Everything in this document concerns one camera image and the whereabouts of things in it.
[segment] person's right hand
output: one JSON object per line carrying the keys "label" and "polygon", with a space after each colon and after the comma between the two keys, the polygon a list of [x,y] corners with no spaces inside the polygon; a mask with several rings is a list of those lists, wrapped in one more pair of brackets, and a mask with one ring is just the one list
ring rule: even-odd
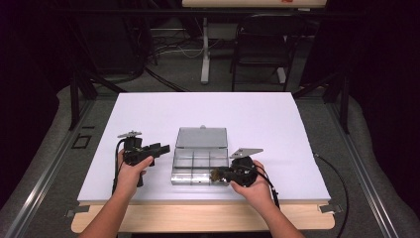
{"label": "person's right hand", "polygon": [[[254,160],[254,164],[263,168],[263,164],[259,161]],[[258,171],[264,174],[261,168],[258,168]],[[259,210],[261,206],[267,204],[268,202],[273,204],[268,182],[266,182],[266,180],[260,175],[257,176],[256,181],[249,187],[240,186],[233,180],[231,180],[230,184],[234,191],[242,195],[256,210]]]}

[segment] person's left hand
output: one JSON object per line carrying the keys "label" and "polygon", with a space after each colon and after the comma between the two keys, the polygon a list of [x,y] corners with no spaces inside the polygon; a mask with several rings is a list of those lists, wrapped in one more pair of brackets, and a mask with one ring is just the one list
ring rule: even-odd
{"label": "person's left hand", "polygon": [[118,165],[121,165],[120,172],[118,174],[117,188],[114,194],[123,195],[128,199],[131,199],[137,190],[137,182],[139,181],[140,175],[144,175],[147,168],[152,161],[153,157],[147,157],[135,166],[129,166],[123,162],[124,150],[118,153]]}

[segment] hand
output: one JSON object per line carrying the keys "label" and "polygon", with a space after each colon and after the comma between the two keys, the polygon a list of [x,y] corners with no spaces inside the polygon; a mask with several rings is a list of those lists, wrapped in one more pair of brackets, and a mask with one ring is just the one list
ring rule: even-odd
{"label": "hand", "polygon": [[137,190],[137,182],[139,181],[140,175],[144,175],[147,168],[152,161],[153,157],[147,157],[135,166],[129,166],[123,162],[124,150],[118,153],[118,165],[121,165],[120,172],[118,174],[117,188],[114,194],[123,195],[124,197],[131,199]]}
{"label": "hand", "polygon": [[[263,164],[256,160],[254,160],[254,164],[257,166],[258,171],[264,174],[264,171],[261,169],[263,168]],[[249,187],[240,186],[233,180],[230,184],[234,191],[242,195],[256,210],[260,210],[261,206],[268,202],[274,204],[271,199],[268,182],[260,175],[257,176],[256,181]]]}

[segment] black wire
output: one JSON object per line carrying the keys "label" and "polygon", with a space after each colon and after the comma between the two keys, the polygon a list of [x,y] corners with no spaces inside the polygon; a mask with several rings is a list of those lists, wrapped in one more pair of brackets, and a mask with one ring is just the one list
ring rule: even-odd
{"label": "black wire", "polygon": [[156,73],[154,73],[153,71],[151,71],[148,67],[145,67],[145,71],[152,77],[154,77],[155,79],[157,79],[157,81],[159,81],[160,83],[162,83],[163,85],[172,88],[174,91],[176,92],[185,92],[185,91],[189,91],[186,88],[183,88],[173,82],[170,82],[166,79],[164,79],[163,77],[157,75]]}
{"label": "black wire", "polygon": [[322,158],[320,155],[318,155],[316,153],[312,153],[312,154],[314,155],[315,158],[320,159],[325,164],[327,164],[337,174],[337,176],[340,178],[340,181],[343,185],[344,193],[345,193],[345,196],[346,196],[346,211],[345,211],[345,215],[344,215],[343,224],[342,224],[342,226],[340,228],[340,231],[337,235],[337,237],[341,237],[343,235],[343,231],[344,231],[344,228],[346,226],[347,219],[349,217],[349,210],[350,210],[349,192],[347,190],[346,183],[345,183],[343,177],[341,176],[341,174],[339,173],[339,171],[331,163],[329,163],[327,160],[325,160],[324,158]]}
{"label": "black wire", "polygon": [[118,174],[120,173],[120,168],[123,165],[123,163],[121,163],[120,166],[118,165],[118,152],[120,151],[121,143],[125,141],[126,141],[125,139],[121,139],[117,144],[117,148],[115,149],[115,173],[114,173],[114,183],[112,184],[112,194],[114,194],[115,188],[117,187]]}
{"label": "black wire", "polygon": [[[263,173],[259,172],[258,170],[256,170],[257,174],[259,176],[261,176],[266,182],[268,182],[268,185],[269,185],[269,188],[270,188],[271,194],[272,194],[272,199],[274,200],[274,204],[278,207],[278,209],[280,209],[280,203],[278,202],[278,197],[277,197],[278,192],[275,190],[274,185],[268,179],[268,174],[266,173],[266,171],[262,167],[259,167],[256,164],[254,164],[254,166],[262,169],[262,171],[264,172],[264,174],[263,174]],[[249,167],[242,166],[242,165],[237,165],[237,167],[242,167],[242,168],[250,170],[250,171],[252,171],[254,169],[254,168],[249,168]]]}

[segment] dark background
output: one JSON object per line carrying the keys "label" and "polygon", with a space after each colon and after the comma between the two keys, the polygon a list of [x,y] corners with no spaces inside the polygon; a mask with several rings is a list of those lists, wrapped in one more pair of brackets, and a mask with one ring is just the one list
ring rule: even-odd
{"label": "dark background", "polygon": [[[330,1],[329,10],[363,10],[368,1]],[[1,189],[7,201],[25,173],[57,111],[56,93],[69,85],[71,58],[95,70],[95,62],[57,17],[35,1],[0,2]],[[419,4],[397,2],[383,14],[351,79],[375,156],[402,199],[420,214]],[[351,53],[360,26],[324,22],[309,55],[302,84],[323,78]],[[72,49],[70,56],[66,50]]]}

